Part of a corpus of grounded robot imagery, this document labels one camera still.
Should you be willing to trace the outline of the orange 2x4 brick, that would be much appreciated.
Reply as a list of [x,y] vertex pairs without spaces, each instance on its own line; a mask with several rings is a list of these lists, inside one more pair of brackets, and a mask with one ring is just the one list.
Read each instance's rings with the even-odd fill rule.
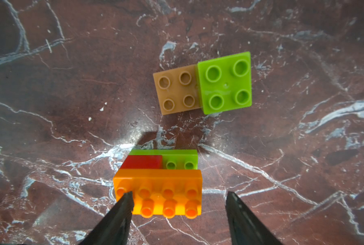
[[202,212],[202,173],[197,169],[120,169],[113,177],[116,200],[132,192],[133,215],[151,218],[181,215],[195,219]]

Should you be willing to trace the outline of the green 2x2 brick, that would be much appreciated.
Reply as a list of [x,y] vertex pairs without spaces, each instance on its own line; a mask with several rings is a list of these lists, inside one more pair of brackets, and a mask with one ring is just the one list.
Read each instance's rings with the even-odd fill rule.
[[250,52],[198,62],[196,76],[205,115],[252,105]]

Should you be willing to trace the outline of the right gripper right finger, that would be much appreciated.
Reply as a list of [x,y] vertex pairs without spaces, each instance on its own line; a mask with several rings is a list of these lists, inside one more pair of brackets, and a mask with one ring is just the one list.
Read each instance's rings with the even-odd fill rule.
[[225,209],[233,245],[282,245],[234,192],[227,193]]

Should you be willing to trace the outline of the tan 2x4 brick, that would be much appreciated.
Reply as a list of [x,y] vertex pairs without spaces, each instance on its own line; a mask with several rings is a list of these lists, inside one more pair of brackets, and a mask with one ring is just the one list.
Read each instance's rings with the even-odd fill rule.
[[201,108],[196,65],[188,65],[153,74],[162,115]]

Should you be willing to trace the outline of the green 2x4 brick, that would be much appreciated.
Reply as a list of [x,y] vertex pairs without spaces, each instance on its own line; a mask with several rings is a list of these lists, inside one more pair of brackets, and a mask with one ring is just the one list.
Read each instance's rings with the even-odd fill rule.
[[160,155],[163,169],[198,169],[197,150],[131,150],[129,155]]

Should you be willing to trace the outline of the red 2x2 brick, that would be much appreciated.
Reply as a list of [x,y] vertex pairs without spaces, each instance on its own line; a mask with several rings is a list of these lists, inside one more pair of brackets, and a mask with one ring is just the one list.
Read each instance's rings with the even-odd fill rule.
[[161,155],[128,155],[121,169],[162,169]]

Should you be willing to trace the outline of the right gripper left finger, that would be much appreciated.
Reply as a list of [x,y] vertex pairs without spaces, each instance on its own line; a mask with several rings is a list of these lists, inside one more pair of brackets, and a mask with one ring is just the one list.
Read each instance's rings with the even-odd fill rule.
[[126,245],[133,209],[133,193],[125,193],[80,245]]

